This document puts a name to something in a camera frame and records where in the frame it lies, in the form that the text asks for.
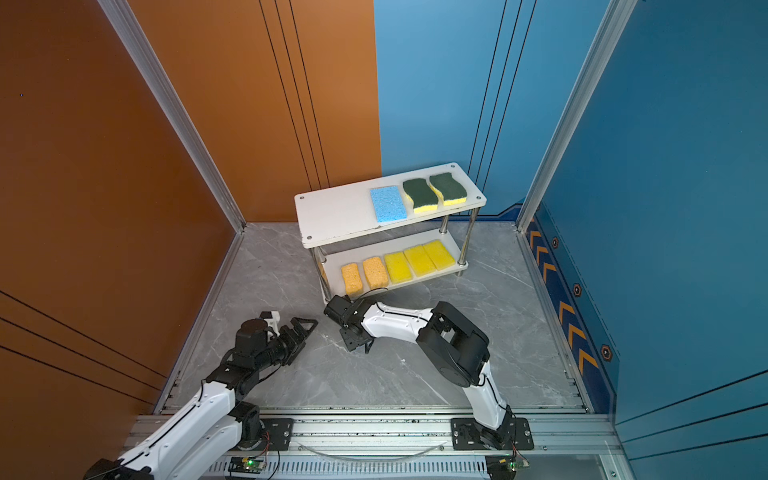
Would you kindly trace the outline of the orange cellulose sponge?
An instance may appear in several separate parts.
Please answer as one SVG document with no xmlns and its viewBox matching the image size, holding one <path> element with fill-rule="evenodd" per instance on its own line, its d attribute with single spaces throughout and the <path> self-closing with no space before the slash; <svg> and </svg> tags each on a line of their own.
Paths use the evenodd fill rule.
<svg viewBox="0 0 768 480">
<path fill-rule="evenodd" d="M 348 263 L 341 267 L 341 275 L 345 294 L 350 297 L 359 297 L 363 294 L 364 285 L 357 263 Z"/>
<path fill-rule="evenodd" d="M 374 256 L 365 259 L 363 270 L 371 290 L 385 289 L 389 286 L 388 271 L 381 257 Z"/>
</svg>

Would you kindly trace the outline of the blue sponge bottom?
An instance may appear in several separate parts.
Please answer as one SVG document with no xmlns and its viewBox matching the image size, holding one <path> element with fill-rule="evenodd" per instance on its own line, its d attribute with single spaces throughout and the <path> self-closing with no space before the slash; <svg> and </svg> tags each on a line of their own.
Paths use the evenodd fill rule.
<svg viewBox="0 0 768 480">
<path fill-rule="evenodd" d="M 408 217 L 399 187 L 373 188 L 370 190 L 370 196 L 376 221 L 379 224 L 402 221 Z"/>
</svg>

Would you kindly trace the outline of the yellow green sponge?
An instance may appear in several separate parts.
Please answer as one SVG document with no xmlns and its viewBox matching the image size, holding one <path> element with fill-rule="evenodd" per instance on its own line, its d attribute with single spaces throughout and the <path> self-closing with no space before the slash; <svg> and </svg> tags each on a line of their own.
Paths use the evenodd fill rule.
<svg viewBox="0 0 768 480">
<path fill-rule="evenodd" d="M 439 198 L 426 179 L 408 179 L 402 183 L 402 187 L 406 197 L 412 203 L 415 214 L 435 211 L 438 208 Z"/>
</svg>

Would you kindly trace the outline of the green scrub sponge top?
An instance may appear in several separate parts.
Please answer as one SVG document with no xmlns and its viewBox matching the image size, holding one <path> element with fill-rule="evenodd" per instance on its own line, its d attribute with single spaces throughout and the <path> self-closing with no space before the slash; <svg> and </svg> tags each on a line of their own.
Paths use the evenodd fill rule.
<svg viewBox="0 0 768 480">
<path fill-rule="evenodd" d="M 455 180 L 451 173 L 432 175 L 429 177 L 429 184 L 446 207 L 462 204 L 467 200 L 465 187 Z"/>
</svg>

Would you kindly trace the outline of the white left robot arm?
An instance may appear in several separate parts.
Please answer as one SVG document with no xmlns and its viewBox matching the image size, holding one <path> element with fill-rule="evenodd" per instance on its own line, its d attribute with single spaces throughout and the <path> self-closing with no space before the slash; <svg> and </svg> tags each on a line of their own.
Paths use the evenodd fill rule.
<svg viewBox="0 0 768 480">
<path fill-rule="evenodd" d="M 266 377 L 263 371 L 290 365 L 317 328 L 314 319 L 276 323 L 276 312 L 247 320 L 235 344 L 200 383 L 198 392 L 159 429 L 116 460 L 100 459 L 86 479 L 197 479 L 226 452 L 261 456 L 278 449 L 247 395 Z"/>
</svg>

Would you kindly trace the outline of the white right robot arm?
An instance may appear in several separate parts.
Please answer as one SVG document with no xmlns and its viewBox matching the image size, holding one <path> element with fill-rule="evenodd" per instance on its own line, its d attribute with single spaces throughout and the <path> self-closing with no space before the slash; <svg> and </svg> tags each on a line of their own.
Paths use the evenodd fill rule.
<svg viewBox="0 0 768 480">
<path fill-rule="evenodd" d="M 453 305 L 440 301 L 433 308 L 414 310 L 373 297 L 352 301 L 336 295 L 324 314 L 340 326 L 350 351 L 369 351 L 379 338 L 417 345 L 445 379 L 463 389 L 483 444 L 495 450 L 515 448 L 515 417 L 493 379 L 490 340 Z"/>
</svg>

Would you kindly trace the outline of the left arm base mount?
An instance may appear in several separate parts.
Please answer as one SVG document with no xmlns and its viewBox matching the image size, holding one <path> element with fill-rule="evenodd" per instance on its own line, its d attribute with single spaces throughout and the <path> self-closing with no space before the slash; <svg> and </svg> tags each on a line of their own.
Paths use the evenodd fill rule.
<svg viewBox="0 0 768 480">
<path fill-rule="evenodd" d="M 242 424 L 241 440 L 236 448 L 242 451 L 287 451 L 294 427 L 293 418 L 256 418 Z"/>
</svg>

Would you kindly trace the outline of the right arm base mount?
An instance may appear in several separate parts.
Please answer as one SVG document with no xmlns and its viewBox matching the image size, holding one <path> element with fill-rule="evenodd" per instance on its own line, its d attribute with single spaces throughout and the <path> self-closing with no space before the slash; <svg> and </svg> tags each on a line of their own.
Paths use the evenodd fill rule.
<svg viewBox="0 0 768 480">
<path fill-rule="evenodd" d="M 457 451 L 497 450 L 532 451 L 535 449 L 532 429 L 526 418 L 504 420 L 499 429 L 482 426 L 473 418 L 450 420 L 453 449 Z"/>
</svg>

